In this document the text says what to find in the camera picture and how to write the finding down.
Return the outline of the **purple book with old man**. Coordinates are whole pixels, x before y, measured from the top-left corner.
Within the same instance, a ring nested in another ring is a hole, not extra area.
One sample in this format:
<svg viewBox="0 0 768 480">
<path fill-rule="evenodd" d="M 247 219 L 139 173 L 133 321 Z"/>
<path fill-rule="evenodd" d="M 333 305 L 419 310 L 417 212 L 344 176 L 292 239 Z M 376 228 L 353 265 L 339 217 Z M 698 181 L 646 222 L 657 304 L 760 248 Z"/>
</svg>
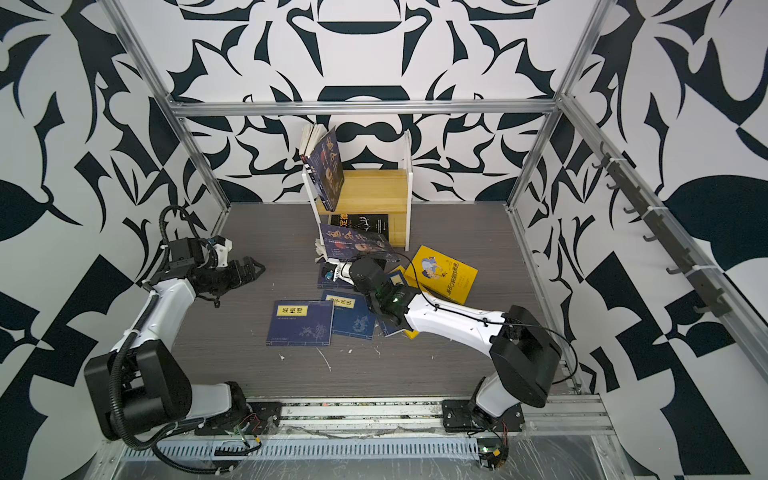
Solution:
<svg viewBox="0 0 768 480">
<path fill-rule="evenodd" d="M 310 178 L 315 184 L 324 208 L 334 212 L 345 181 L 336 129 L 328 130 L 328 133 L 315 146 L 312 154 L 302 158 L 302 161 L 309 168 Z"/>
</svg>

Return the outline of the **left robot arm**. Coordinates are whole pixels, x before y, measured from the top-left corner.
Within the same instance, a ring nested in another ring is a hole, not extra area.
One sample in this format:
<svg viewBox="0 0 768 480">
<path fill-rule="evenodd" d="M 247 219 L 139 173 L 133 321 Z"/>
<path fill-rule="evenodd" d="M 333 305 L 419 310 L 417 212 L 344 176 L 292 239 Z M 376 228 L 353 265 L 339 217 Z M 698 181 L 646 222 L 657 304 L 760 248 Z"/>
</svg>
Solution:
<svg viewBox="0 0 768 480">
<path fill-rule="evenodd" d="M 90 359 L 84 376 L 103 436 L 147 450 L 187 424 L 222 431 L 250 409 L 232 381 L 194 385 L 171 349 L 197 300 L 220 303 L 266 270 L 251 257 L 232 260 L 222 236 L 164 240 L 161 266 L 148 280 L 148 299 L 133 325 L 106 354 Z"/>
</svg>

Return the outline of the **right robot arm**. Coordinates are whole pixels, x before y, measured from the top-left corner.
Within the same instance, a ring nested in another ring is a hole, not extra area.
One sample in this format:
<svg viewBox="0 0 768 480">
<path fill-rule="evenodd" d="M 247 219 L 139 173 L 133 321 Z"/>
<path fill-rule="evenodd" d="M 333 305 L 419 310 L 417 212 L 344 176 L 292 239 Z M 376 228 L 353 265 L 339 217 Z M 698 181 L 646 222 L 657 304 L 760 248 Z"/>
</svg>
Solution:
<svg viewBox="0 0 768 480">
<path fill-rule="evenodd" d="M 562 357 L 555 340 L 559 333 L 527 309 L 478 310 L 441 300 L 405 282 L 393 283 L 385 262 L 370 256 L 330 263 L 334 278 L 352 284 L 386 325 L 439 335 L 491 359 L 495 373 L 482 379 L 473 394 L 473 415 L 491 420 L 518 404 L 546 405 Z"/>
</svg>

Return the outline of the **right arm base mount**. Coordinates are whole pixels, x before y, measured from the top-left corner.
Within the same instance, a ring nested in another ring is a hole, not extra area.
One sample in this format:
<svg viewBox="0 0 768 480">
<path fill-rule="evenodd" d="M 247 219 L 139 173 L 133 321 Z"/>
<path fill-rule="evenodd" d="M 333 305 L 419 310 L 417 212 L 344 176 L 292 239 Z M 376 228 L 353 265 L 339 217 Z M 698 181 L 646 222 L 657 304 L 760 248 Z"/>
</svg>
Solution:
<svg viewBox="0 0 768 480">
<path fill-rule="evenodd" d="M 442 426 L 449 433 L 521 432 L 525 422 L 520 404 L 507 409 L 501 417 L 492 417 L 469 399 L 441 401 Z"/>
</svg>

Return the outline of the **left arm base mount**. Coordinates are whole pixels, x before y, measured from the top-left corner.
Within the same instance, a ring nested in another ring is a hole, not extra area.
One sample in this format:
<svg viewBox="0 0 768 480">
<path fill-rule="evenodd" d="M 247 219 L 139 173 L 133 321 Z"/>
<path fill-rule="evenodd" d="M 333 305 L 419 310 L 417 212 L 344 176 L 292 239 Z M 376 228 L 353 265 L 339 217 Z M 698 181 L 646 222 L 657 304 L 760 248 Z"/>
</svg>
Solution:
<svg viewBox="0 0 768 480">
<path fill-rule="evenodd" d="M 248 401 L 242 412 L 221 414 L 194 430 L 196 436 L 242 433 L 259 436 L 275 431 L 281 422 L 283 404 L 278 401 Z"/>
</svg>

